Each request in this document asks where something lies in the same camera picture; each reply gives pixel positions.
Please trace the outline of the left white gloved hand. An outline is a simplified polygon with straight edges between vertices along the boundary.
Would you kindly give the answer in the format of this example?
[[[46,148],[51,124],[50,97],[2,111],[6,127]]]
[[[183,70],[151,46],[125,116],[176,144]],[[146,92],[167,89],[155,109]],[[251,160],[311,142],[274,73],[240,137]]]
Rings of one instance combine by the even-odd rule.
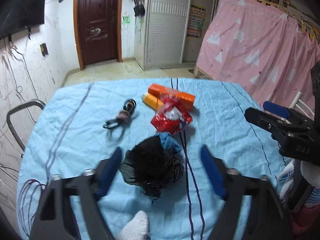
[[[148,215],[139,211],[119,233],[119,240],[147,240],[150,239],[150,223]]]

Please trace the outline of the right white gloved hand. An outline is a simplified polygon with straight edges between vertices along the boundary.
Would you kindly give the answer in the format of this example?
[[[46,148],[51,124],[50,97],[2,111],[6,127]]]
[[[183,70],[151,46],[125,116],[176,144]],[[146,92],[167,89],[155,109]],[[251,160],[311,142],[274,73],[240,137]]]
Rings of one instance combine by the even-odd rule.
[[[291,160],[277,179],[279,198],[286,209],[299,212],[303,207],[319,205],[319,166]]]

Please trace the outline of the red fleece sleeve forearm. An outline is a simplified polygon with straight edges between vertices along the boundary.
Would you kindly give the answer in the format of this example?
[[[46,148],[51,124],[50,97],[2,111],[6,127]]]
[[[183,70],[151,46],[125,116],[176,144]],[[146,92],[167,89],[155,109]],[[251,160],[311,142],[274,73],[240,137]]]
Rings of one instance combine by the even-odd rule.
[[[319,204],[303,205],[298,212],[291,212],[290,219],[294,235],[306,233],[319,215]]]

